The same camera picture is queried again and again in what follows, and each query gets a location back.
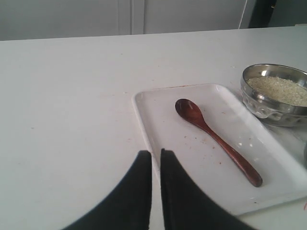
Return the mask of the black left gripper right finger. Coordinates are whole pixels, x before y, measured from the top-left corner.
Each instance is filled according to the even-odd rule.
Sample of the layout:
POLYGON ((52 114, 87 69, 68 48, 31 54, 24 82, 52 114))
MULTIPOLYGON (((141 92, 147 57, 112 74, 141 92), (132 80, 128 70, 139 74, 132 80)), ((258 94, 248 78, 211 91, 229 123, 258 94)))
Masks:
POLYGON ((252 230, 210 199, 171 150, 161 149, 160 182, 166 230, 252 230))

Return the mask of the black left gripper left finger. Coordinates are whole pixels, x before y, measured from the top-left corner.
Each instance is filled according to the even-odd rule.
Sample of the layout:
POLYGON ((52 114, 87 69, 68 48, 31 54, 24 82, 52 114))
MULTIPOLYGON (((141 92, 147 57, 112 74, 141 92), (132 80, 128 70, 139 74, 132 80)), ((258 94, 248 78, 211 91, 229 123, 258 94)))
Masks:
POLYGON ((111 193, 66 230, 147 230, 152 206, 152 157, 141 150, 111 193))

